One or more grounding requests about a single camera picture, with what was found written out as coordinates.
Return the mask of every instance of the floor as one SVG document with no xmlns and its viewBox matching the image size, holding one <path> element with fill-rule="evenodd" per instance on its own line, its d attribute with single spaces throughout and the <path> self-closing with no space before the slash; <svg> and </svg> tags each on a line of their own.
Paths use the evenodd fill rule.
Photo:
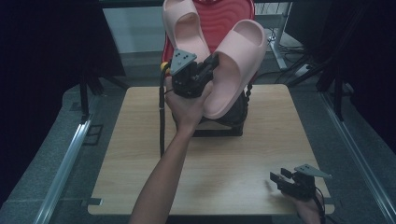
<svg viewBox="0 0 396 224">
<path fill-rule="evenodd" d="M 282 44 L 295 47 L 293 38 Z M 296 78 L 302 54 L 290 48 L 287 72 L 280 72 L 274 54 L 269 50 L 259 70 L 255 84 L 288 83 Z M 119 80 L 134 86 L 158 86 L 160 52 L 121 55 L 126 77 Z M 315 84 L 320 74 L 290 88 L 308 140 L 320 169 L 333 176 L 326 180 L 335 212 L 328 223 L 394 223 L 393 202 L 396 201 L 396 156 L 373 131 L 349 102 L 350 89 L 345 86 L 343 116 L 340 122 L 332 112 L 332 89 L 318 92 Z M 87 203 L 98 176 L 109 139 L 114 128 L 125 90 L 101 78 L 104 94 L 92 95 L 90 129 L 72 160 L 59 201 L 49 212 L 49 223 L 126 223 L 127 216 L 92 216 Z M 32 223 L 46 199 L 64 155 L 73 143 L 81 121 L 79 86 L 64 94 L 59 112 L 49 135 L 17 187 L 0 210 L 0 223 Z M 268 223 L 266 217 L 170 217 L 169 223 Z M 272 217 L 272 223 L 302 223 L 296 215 Z"/>
</svg>

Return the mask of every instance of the footwear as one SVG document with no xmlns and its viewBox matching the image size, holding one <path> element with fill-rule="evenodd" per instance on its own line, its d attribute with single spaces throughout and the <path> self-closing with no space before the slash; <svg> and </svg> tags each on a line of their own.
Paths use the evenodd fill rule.
<svg viewBox="0 0 396 224">
<path fill-rule="evenodd" d="M 198 12 L 191 0 L 165 0 L 163 27 L 174 49 L 196 54 L 198 63 L 210 55 Z"/>
<path fill-rule="evenodd" d="M 241 20 L 215 50 L 219 66 L 213 71 L 213 91 L 204 103 L 204 116 L 218 119 L 233 106 L 259 70 L 267 48 L 264 29 L 253 20 Z"/>
</svg>

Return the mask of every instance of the wooden tabletop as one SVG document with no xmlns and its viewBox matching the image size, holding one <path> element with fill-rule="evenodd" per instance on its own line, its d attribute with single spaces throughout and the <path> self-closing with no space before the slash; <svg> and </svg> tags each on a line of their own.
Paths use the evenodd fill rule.
<svg viewBox="0 0 396 224">
<path fill-rule="evenodd" d="M 126 92 L 89 205 L 93 215 L 128 215 L 160 159 L 158 88 Z M 166 108 L 167 146 L 175 123 Z M 310 164 L 318 168 L 304 128 L 284 85 L 253 86 L 244 134 L 192 138 L 171 215 L 296 214 L 270 172 Z M 317 187 L 330 197 L 322 178 Z M 326 213 L 334 211 L 326 206 Z"/>
</svg>

